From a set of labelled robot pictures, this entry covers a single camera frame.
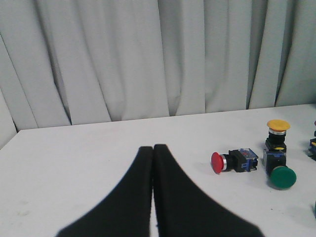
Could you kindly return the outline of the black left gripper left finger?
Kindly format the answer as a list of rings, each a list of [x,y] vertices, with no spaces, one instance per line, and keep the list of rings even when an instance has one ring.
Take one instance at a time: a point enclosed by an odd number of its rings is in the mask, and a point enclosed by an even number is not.
[[[114,189],[59,237],[148,237],[152,202],[153,148],[140,147]]]

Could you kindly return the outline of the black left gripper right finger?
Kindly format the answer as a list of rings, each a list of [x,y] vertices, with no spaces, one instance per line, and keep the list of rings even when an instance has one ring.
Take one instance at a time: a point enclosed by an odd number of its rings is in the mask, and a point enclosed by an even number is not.
[[[261,230],[203,192],[165,144],[154,146],[154,200],[161,237],[261,237]]]

